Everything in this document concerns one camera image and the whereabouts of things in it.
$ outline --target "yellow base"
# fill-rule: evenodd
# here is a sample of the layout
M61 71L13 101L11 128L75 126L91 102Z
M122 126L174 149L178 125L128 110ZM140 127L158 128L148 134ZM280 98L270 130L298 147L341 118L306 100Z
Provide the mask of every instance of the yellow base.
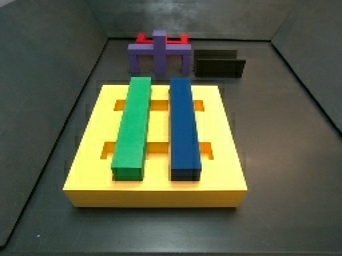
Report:
M77 207L238 207L247 186L216 86L192 86L200 181L170 181L168 86L154 85L143 181L113 181L112 152L127 85L104 85L64 192Z

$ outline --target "toy block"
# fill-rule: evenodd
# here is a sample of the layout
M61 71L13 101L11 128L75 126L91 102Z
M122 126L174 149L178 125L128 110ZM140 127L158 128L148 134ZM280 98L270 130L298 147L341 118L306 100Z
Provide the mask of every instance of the toy block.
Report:
M150 96L151 78L132 77L111 164L115 180L143 180Z
M187 78L171 79L170 120L171 180L198 181L202 165L191 82Z
M136 37L136 40L135 40L135 43L136 44L152 44L154 40L147 39L146 33L139 33L138 37Z
M236 50L194 50L194 70L196 70L198 59L236 59Z
M240 78L246 60L231 59L196 59L196 77Z
M167 70L167 57L166 55L154 55L155 73L164 74Z
M103 85L63 191L76 207L238 207L247 193L219 88L191 85L200 181L170 179L170 86L151 86L143 181L112 180L128 85Z
M164 30L155 30L154 31L154 49L156 51L156 55L159 54L159 52L164 52L166 50L166 31Z
M144 34L139 34L139 40L146 38ZM130 70L131 72L139 72L139 61L138 56L150 55L156 59L154 61L155 73L163 74L167 69L167 55L182 56L182 73L190 73L191 60L191 45L190 44L167 44L167 34L164 30L154 31L152 44L130 44L128 55L130 55Z
M171 44L166 46L167 55L191 55L191 45L190 44Z
M151 44L130 44L128 54L130 55L154 55L154 45Z
M195 76L240 78L246 60L236 56L236 50L195 50Z
M146 33L139 33L135 40L136 44L152 44L154 40L147 39ZM179 40L168 39L168 36L166 35L166 43L167 44L188 44L188 36L187 34L180 35Z

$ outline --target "black panel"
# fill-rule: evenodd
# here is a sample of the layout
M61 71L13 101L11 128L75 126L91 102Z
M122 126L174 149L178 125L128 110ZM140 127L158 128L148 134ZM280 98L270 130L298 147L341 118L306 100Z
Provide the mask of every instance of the black panel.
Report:
M85 0L108 37L148 36L271 40L298 0Z
M105 43L81 0L0 9L0 246Z
M240 79L194 81L220 85L248 185L242 206L73 208L63 184L100 86L130 81L130 42L107 44L4 252L341 254L341 136L268 43L192 41L247 60ZM142 75L158 84L182 76L179 58L170 62L163 81Z
M342 131L342 1L301 1L272 44Z

